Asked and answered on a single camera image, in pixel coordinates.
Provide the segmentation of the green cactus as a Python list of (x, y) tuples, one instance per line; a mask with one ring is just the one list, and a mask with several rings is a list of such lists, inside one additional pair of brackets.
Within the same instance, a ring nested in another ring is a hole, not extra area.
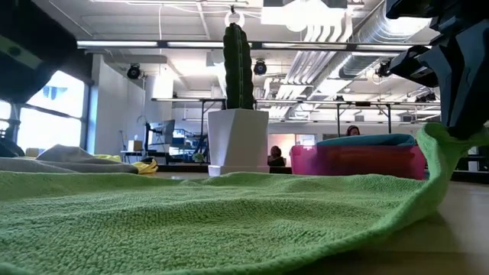
[(254, 109), (254, 84), (251, 70), (251, 47), (247, 34), (236, 23), (225, 29), (223, 36), (226, 108)]

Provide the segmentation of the grey microfiber towel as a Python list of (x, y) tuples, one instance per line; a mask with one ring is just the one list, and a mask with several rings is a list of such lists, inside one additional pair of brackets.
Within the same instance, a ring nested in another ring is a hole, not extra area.
[(0, 157), (0, 171), (24, 173), (131, 173), (134, 165), (98, 158), (79, 147), (60, 144), (37, 157)]

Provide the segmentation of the pink plastic bin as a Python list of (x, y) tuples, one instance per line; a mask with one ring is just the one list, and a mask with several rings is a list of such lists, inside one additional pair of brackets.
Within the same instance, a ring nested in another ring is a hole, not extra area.
[(300, 146), (290, 150), (292, 173), (315, 176), (380, 174), (422, 180), (426, 159), (417, 146)]

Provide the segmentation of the long ceiling light bar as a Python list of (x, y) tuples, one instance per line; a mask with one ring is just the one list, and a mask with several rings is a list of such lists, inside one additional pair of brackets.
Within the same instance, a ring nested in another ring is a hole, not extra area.
[[(372, 44), (341, 42), (249, 41), (252, 50), (307, 50), (394, 53), (408, 50), (416, 44)], [(222, 49), (217, 40), (78, 40), (80, 49)]]

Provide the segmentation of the silver air duct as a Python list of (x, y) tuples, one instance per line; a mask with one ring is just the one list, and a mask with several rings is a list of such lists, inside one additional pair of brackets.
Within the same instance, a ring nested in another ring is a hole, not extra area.
[[(408, 41), (430, 22), (429, 18), (398, 18), (386, 17), (387, 0), (364, 25), (353, 35), (351, 42), (360, 44), (400, 44)], [(378, 57), (354, 56), (349, 53), (338, 70), (338, 76), (354, 79), (378, 60)]]

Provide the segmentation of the blue microfiber towel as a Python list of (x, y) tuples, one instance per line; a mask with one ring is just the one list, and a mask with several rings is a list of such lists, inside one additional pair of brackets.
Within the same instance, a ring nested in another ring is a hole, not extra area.
[(320, 141), (317, 146), (414, 146), (416, 140), (409, 134), (375, 134), (337, 137)]

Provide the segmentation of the black office chair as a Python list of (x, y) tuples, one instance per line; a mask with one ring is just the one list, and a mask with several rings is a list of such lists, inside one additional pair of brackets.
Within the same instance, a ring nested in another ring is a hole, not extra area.
[(5, 129), (0, 129), (0, 157), (24, 157), (24, 151), (11, 139)]

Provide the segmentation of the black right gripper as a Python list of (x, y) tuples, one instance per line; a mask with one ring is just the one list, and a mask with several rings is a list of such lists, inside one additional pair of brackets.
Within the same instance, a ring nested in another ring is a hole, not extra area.
[(448, 117), (443, 123), (451, 136), (467, 139), (489, 121), (489, 0), (386, 0), (386, 16), (429, 18), (429, 27), (455, 35), (447, 50), (451, 85)]

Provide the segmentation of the black desk frame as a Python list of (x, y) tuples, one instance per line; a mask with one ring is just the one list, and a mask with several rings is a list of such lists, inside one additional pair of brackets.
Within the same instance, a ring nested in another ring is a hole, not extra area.
[[(219, 102), (221, 110), (226, 110), (226, 102), (227, 99), (198, 99), (198, 98), (171, 98), (171, 99), (158, 99), (151, 98), (152, 102), (184, 102), (185, 104), (188, 102), (198, 102), (201, 105), (201, 118), (198, 119), (200, 122), (201, 133), (203, 133), (203, 122), (204, 122), (204, 114), (213, 108), (213, 106)], [(387, 114), (388, 117), (388, 126), (391, 127), (391, 114), (390, 111), (393, 106), (413, 106), (413, 107), (439, 107), (440, 103), (437, 102), (369, 102), (369, 101), (313, 101), (313, 100), (297, 100), (297, 99), (255, 99), (252, 103), (253, 107), (257, 105), (278, 105), (279, 107), (283, 106), (295, 106), (295, 105), (334, 105), (336, 110), (340, 109), (341, 105), (355, 106), (355, 107), (379, 107), (385, 106), (389, 112)]]

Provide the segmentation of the white faceted plant pot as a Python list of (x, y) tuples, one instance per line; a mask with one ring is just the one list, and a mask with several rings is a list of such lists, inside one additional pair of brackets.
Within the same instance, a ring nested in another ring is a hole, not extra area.
[(268, 119), (267, 112), (242, 108), (210, 112), (209, 175), (268, 173)]

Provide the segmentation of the green microfiber towel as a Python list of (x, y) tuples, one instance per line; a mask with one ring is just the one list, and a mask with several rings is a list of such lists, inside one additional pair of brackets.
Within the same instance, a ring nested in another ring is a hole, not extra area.
[(0, 275), (279, 274), (384, 240), (431, 215), (457, 162), (489, 145), (429, 123), (426, 181), (376, 174), (0, 171)]

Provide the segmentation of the yellow microfiber towel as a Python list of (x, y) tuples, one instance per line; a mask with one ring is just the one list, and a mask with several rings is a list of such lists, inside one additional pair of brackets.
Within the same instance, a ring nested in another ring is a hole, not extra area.
[[(117, 163), (123, 163), (121, 157), (118, 155), (95, 154), (94, 157), (102, 160), (110, 160)], [(158, 170), (158, 163), (152, 157), (150, 157), (146, 161), (131, 163), (131, 165), (138, 169), (138, 174), (153, 174), (156, 173)]]

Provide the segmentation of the computer monitor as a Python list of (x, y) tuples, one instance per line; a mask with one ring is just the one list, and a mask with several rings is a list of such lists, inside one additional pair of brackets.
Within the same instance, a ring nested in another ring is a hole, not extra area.
[(147, 145), (163, 146), (165, 144), (171, 144), (173, 141), (174, 127), (174, 120), (148, 123)]

